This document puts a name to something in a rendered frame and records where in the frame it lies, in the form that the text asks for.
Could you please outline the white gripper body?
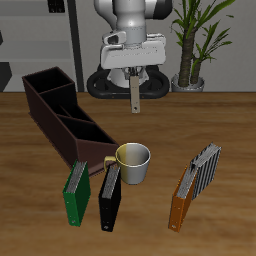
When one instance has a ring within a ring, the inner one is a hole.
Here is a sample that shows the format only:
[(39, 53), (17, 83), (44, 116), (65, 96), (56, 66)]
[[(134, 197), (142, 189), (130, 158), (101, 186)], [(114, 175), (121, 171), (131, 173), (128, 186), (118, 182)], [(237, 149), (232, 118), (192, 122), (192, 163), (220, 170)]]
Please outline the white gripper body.
[(159, 65), (166, 61), (166, 38), (162, 34), (148, 34), (141, 45), (126, 48), (123, 44), (102, 45), (101, 67), (103, 69)]

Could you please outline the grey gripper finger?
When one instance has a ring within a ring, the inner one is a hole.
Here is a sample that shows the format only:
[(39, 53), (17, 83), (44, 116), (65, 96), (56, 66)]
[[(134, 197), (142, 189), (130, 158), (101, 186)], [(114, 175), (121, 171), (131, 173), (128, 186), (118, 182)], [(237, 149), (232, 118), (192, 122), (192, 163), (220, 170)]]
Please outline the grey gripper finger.
[(139, 77), (130, 77), (130, 94), (131, 94), (131, 111), (133, 113), (140, 112), (140, 93), (139, 93)]

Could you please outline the dark brown desk caddy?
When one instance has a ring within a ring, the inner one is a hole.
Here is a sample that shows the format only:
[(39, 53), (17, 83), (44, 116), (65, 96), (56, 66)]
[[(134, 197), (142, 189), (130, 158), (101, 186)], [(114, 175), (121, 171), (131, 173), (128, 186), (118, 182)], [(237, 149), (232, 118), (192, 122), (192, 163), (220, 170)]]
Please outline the dark brown desk caddy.
[(88, 163), (89, 176), (119, 147), (77, 103), (74, 81), (59, 67), (22, 77), (30, 116), (69, 167)]

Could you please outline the black and white striped book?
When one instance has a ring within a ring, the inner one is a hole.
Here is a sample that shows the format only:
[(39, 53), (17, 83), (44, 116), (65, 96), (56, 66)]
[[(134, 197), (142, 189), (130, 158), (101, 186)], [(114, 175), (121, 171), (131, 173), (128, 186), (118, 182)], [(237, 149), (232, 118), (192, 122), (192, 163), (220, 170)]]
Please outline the black and white striped book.
[(221, 148), (210, 143), (191, 162), (192, 170), (197, 171), (192, 199), (195, 199), (214, 179)]

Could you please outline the green book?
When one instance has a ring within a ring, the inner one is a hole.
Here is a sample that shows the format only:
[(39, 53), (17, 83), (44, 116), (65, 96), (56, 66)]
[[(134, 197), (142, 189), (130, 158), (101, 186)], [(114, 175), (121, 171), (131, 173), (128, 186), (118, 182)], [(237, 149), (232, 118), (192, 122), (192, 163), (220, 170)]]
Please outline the green book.
[(75, 160), (62, 193), (69, 224), (80, 226), (91, 196), (86, 162)]

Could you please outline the yellow-orange book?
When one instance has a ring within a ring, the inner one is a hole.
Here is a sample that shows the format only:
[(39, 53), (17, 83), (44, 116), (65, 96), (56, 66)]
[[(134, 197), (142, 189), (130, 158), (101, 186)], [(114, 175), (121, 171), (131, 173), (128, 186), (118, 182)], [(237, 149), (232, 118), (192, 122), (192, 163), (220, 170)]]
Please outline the yellow-orange book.
[(184, 176), (187, 171), (188, 171), (188, 167), (185, 167), (182, 173), (182, 176), (180, 177), (178, 184), (172, 195), (172, 203), (171, 203), (171, 211), (169, 216), (168, 228), (175, 232), (180, 231), (180, 228), (182, 226), (182, 223), (184, 221), (184, 218), (186, 216), (186, 213), (192, 201), (192, 195), (193, 195), (193, 190), (194, 190), (196, 176), (197, 176), (197, 172), (193, 171), (192, 182), (188, 186), (188, 193), (185, 198), (181, 198), (178, 196), (178, 191), (181, 187), (181, 183), (184, 180)]

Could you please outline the green pot plant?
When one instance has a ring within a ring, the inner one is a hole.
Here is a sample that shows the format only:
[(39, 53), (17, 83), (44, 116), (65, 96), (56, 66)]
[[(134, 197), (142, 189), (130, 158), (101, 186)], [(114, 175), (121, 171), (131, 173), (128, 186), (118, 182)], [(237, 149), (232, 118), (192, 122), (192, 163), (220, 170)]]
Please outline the green pot plant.
[(208, 28), (204, 27), (204, 24), (217, 13), (235, 2), (235, 0), (223, 0), (216, 4), (216, 1), (213, 0), (205, 10), (202, 10), (201, 0), (182, 0), (183, 13), (175, 9), (179, 18), (174, 20), (172, 25), (177, 24), (181, 29), (180, 32), (176, 31), (176, 35), (182, 53), (179, 73), (171, 79), (173, 92), (202, 92), (205, 82), (199, 76), (201, 64), (205, 60), (214, 60), (211, 54), (215, 50), (231, 44), (231, 41), (225, 41), (229, 28), (213, 38), (219, 21)]

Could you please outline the white and yellow mug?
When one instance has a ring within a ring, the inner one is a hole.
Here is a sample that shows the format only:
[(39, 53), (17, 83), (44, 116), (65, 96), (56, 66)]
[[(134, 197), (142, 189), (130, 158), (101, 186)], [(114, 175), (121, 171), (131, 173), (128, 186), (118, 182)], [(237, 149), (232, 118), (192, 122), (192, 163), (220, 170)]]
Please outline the white and yellow mug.
[(140, 143), (126, 143), (118, 147), (114, 156), (106, 156), (104, 163), (114, 161), (121, 172), (121, 179), (129, 185), (141, 183), (151, 159), (150, 150)]

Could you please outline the small black box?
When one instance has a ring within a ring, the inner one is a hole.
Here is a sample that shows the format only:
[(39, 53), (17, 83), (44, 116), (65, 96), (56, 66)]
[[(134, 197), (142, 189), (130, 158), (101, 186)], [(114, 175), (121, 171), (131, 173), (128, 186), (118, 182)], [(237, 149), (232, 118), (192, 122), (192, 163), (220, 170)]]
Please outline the small black box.
[(64, 13), (64, 0), (47, 0), (48, 10), (50, 13)]

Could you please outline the grey shelf unit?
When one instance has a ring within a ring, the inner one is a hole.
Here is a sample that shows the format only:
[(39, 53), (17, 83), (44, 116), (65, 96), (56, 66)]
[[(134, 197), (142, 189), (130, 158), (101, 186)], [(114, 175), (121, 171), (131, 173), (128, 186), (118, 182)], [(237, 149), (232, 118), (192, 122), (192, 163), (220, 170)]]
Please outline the grey shelf unit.
[(47, 0), (0, 0), (0, 62), (12, 77), (3, 92), (22, 92), (22, 77), (54, 66), (84, 90), (76, 0), (50, 13)]

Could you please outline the dark grey angular object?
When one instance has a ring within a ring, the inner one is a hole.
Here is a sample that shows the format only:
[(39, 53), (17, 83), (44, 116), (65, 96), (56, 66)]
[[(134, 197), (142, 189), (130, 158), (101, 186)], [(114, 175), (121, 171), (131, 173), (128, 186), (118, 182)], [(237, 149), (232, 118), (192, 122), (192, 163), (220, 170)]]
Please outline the dark grey angular object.
[(12, 77), (9, 62), (0, 62), (0, 92), (3, 92)]

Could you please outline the flat black base plate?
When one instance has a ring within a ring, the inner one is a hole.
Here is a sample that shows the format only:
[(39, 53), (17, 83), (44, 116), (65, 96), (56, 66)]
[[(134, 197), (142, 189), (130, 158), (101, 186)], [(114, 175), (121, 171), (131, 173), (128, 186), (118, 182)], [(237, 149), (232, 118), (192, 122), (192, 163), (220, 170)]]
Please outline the flat black base plate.
[[(107, 79), (109, 70), (98, 70), (87, 80), (87, 91), (91, 96), (99, 99), (129, 99), (130, 89), (122, 88)], [(170, 88), (169, 79), (159, 71), (157, 65), (146, 67), (149, 79), (139, 86), (141, 99), (157, 99), (164, 97)]]

